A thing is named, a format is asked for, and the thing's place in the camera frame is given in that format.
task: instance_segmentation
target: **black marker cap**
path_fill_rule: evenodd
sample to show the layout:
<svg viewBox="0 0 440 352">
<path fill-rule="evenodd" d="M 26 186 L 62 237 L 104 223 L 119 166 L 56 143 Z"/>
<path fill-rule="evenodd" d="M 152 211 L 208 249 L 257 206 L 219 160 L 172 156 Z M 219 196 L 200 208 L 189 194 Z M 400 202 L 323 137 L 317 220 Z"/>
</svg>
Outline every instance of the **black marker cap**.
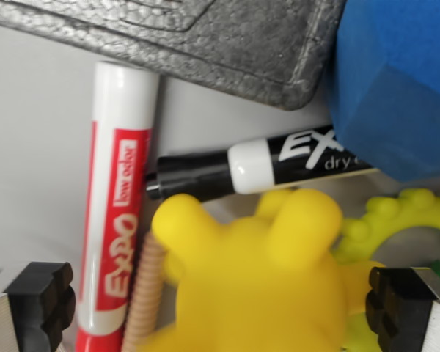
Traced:
<svg viewBox="0 0 440 352">
<path fill-rule="evenodd" d="M 157 161 L 157 174 L 147 176 L 151 199 L 166 199 L 184 193 L 201 202 L 235 193 L 227 151 L 163 156 Z"/>
</svg>

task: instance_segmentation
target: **red label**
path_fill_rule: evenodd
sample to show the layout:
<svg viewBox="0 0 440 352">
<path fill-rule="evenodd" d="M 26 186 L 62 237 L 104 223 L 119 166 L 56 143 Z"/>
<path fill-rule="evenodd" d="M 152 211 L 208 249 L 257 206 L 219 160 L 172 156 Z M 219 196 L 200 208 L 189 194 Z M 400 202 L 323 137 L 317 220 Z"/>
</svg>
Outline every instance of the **red label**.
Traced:
<svg viewBox="0 0 440 352">
<path fill-rule="evenodd" d="M 150 131 L 114 131 L 97 310 L 128 301 Z"/>
</svg>

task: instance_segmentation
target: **yellow squeaky toy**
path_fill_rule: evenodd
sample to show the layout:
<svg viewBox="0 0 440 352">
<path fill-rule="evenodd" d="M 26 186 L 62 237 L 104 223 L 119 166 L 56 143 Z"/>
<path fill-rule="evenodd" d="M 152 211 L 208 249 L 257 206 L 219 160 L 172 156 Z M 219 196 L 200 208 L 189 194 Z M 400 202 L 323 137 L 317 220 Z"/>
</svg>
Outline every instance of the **yellow squeaky toy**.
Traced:
<svg viewBox="0 0 440 352">
<path fill-rule="evenodd" d="M 329 249 L 342 212 L 311 189 L 272 191 L 254 216 L 219 224 L 193 197 L 169 198 L 153 219 L 177 283 L 176 321 L 148 352 L 339 352 L 346 320 L 364 311 L 370 269 Z"/>
</svg>

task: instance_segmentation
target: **marker cap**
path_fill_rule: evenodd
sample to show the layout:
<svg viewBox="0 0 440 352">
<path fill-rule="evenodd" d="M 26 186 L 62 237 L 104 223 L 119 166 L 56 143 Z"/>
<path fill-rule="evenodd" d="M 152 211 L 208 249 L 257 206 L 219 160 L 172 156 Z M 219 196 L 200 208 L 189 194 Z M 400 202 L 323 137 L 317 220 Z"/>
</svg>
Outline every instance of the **marker cap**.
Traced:
<svg viewBox="0 0 440 352">
<path fill-rule="evenodd" d="M 94 119 L 121 129 L 152 128 L 159 77 L 119 62 L 97 63 Z"/>
<path fill-rule="evenodd" d="M 158 159 L 158 174 L 147 176 L 151 199 L 166 199 L 185 193 L 201 202 L 235 193 L 227 151 L 164 156 Z"/>
</svg>

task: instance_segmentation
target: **expo marker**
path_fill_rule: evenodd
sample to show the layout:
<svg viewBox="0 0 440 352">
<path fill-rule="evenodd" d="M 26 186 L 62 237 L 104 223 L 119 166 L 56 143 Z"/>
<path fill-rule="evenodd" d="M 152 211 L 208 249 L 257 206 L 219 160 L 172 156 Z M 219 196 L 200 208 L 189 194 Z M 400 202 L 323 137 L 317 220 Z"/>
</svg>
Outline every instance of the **expo marker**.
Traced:
<svg viewBox="0 0 440 352">
<path fill-rule="evenodd" d="M 373 170 L 334 139 L 332 126 L 325 126 L 242 142 L 228 150 L 163 156 L 156 175 L 147 176 L 147 193 L 151 199 L 186 193 L 205 202 Z"/>
<path fill-rule="evenodd" d="M 77 352 L 118 352 L 159 76 L 99 62 L 78 300 Z"/>
</svg>

